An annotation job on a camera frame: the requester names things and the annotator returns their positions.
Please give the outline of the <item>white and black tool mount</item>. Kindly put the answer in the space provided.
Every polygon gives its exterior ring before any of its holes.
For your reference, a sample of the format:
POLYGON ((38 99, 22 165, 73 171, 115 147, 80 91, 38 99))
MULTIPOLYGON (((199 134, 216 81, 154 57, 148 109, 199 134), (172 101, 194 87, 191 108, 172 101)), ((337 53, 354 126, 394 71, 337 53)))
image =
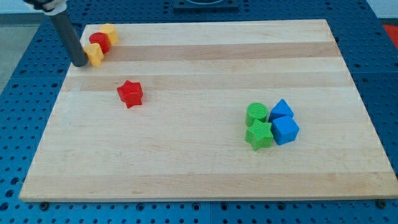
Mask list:
POLYGON ((67 9, 67 0, 23 0, 23 2, 47 16, 56 16, 67 9))

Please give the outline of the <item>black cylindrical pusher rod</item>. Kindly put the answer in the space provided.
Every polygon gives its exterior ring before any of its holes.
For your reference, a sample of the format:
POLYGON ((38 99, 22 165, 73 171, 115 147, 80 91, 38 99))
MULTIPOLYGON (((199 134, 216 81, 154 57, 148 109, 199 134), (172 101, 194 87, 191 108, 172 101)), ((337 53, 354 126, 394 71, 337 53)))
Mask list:
POLYGON ((75 67, 83 67, 88 63, 88 57, 80 43, 80 38, 70 22, 66 11, 49 16, 67 54, 75 67))

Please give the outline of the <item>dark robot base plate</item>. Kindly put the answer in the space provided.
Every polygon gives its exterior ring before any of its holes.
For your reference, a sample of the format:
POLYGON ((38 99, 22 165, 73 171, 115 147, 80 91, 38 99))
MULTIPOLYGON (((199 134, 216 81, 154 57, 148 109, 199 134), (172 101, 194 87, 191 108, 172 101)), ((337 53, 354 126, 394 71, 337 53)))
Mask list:
POLYGON ((240 0, 172 0, 174 11, 237 10, 240 0))

